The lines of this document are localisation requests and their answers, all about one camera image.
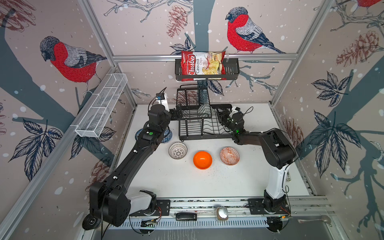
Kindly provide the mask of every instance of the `orange patterned bowl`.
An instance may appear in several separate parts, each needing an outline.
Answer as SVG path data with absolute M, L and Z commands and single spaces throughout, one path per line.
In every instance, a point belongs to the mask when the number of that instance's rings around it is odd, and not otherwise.
M 235 165 L 240 160 L 240 155 L 233 147 L 225 147 L 220 152 L 220 159 L 226 165 Z

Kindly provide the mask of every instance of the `pine cone illustration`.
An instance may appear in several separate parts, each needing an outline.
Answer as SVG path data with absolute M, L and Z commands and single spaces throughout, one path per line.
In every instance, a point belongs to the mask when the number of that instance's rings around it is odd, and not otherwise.
M 109 167 L 105 165 L 102 161 L 96 163 L 92 168 L 91 178 L 89 179 L 89 186 L 85 189 L 87 192 L 87 197 L 89 197 L 89 188 L 94 182 L 102 182 L 109 173 Z
M 168 12 L 168 36 L 173 38 L 179 35 L 184 27 L 187 25 L 187 13 L 181 6 L 173 6 L 172 10 Z
M 365 62 L 379 48 L 379 34 L 375 31 L 368 31 L 360 35 L 353 43 L 345 48 L 341 55 L 336 58 L 336 65 L 349 66 L 352 63 Z
M 295 123 L 294 119 L 287 120 L 285 119 L 285 122 L 283 122 L 283 125 L 285 127 L 285 130 L 289 134 L 290 139 L 292 140 L 293 147 L 302 148 L 302 142 L 304 141 L 304 135 L 303 130 L 301 127 Z
M 0 0 L 1 21 L 11 9 L 14 9 L 15 13 L 9 17 L 5 24 L 9 30 L 22 32 L 29 24 L 36 25 L 34 22 L 36 17 L 32 13 L 32 10 L 36 10 L 36 8 L 26 0 Z

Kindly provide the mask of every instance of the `black wire dish rack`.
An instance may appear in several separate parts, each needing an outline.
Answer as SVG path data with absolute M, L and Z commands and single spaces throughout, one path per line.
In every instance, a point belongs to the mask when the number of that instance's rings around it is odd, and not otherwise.
M 219 123 L 224 110 L 231 111 L 231 104 L 210 104 L 207 87 L 184 84 L 177 89 L 176 109 L 180 114 L 179 139 L 231 138 L 229 129 Z

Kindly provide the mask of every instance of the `red bird illustration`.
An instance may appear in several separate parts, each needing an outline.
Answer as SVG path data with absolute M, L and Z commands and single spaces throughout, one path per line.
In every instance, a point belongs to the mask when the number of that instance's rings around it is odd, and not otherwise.
M 228 20 L 228 41 L 239 51 L 253 52 L 255 49 L 269 48 L 278 53 L 284 53 L 277 49 L 266 38 L 263 30 L 254 24 L 248 16 L 248 11 L 243 7 L 231 9 L 225 18 Z
M 349 2 L 349 1 L 357 2 L 357 3 L 358 3 L 358 7 L 365 7 L 365 8 L 367 8 L 367 14 L 366 14 L 366 15 L 368 15 L 368 14 L 372 14 L 372 13 L 368 12 L 368 8 L 369 8 L 370 6 L 372 6 L 372 5 L 376 4 L 376 3 L 378 3 L 378 2 L 381 1 L 381 0 L 345 0 L 345 1 L 341 2 L 341 3 L 339 3 L 339 5 L 342 5 L 342 4 L 344 4 L 344 3 L 346 3 L 346 2 Z
M 51 60 L 65 78 L 76 83 L 87 83 L 87 90 L 83 92 L 83 96 L 85 93 L 92 93 L 88 91 L 88 81 L 96 75 L 98 64 L 107 59 L 99 54 L 88 52 L 84 48 L 69 46 L 52 36 L 42 40 L 40 51 L 43 59 Z

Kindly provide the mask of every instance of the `blue patterned plate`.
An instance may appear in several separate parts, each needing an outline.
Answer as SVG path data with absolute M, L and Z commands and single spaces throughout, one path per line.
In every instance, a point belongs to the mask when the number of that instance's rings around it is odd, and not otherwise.
M 139 131 L 136 132 L 135 134 L 135 140 L 137 141 L 137 138 L 139 136 L 139 134 L 141 133 L 141 131 L 143 131 L 143 129 L 140 129 Z M 172 138 L 172 131 L 168 130 L 168 128 L 164 131 L 164 136 L 166 136 L 163 141 L 161 141 L 161 143 L 166 143 L 166 142 L 169 142 Z

